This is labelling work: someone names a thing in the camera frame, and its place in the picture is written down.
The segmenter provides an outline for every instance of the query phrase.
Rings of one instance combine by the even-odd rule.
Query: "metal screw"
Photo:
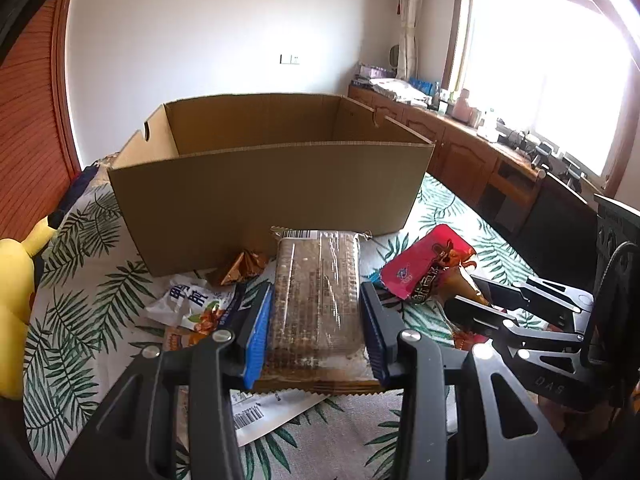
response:
[[[226,343],[230,341],[233,337],[232,333],[229,330],[216,330],[213,334],[211,334],[213,341],[216,343]]]
[[[142,349],[142,357],[146,359],[155,359],[160,355],[160,349],[155,345],[145,346]]]
[[[400,333],[400,337],[405,341],[407,341],[408,343],[413,343],[415,341],[420,341],[420,338],[422,336],[420,335],[420,332],[418,332],[417,330],[407,329],[407,330],[402,330],[402,332]]]

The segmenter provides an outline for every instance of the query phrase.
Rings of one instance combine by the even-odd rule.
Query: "white snack bag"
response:
[[[182,274],[173,276],[169,284],[165,295],[145,308],[145,315],[167,326],[196,332],[215,330],[236,293],[235,285],[213,287],[207,280]]]

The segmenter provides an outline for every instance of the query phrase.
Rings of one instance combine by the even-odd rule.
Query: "cabinet door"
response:
[[[433,174],[436,170],[445,124],[440,119],[431,117],[429,114],[410,106],[404,110],[402,123],[433,142],[433,155],[431,155],[431,161],[427,168],[427,172]]]
[[[491,146],[471,134],[448,126],[433,176],[467,205],[475,207],[497,161],[498,155]]]
[[[416,108],[407,107],[402,122],[414,132],[427,137],[431,142],[439,143],[444,134],[445,123],[428,113]]]
[[[373,104],[371,105],[376,110],[376,115],[386,116],[395,119],[399,123],[402,122],[402,112],[404,111],[404,105],[396,103],[391,99],[388,99],[380,94],[374,92]]]
[[[357,86],[349,86],[349,97],[354,101],[361,102],[364,105],[372,106],[373,96],[375,92]]]

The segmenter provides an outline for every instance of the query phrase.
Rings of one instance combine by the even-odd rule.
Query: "curtain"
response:
[[[418,22],[422,0],[400,0],[400,54],[398,77],[408,80],[415,77],[418,69],[415,27]]]

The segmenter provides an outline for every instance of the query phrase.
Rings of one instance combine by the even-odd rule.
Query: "red snack package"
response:
[[[380,279],[392,294],[406,300],[434,264],[438,263],[440,269],[453,267],[463,264],[474,254],[474,248],[448,225],[436,225],[427,235],[382,267]]]

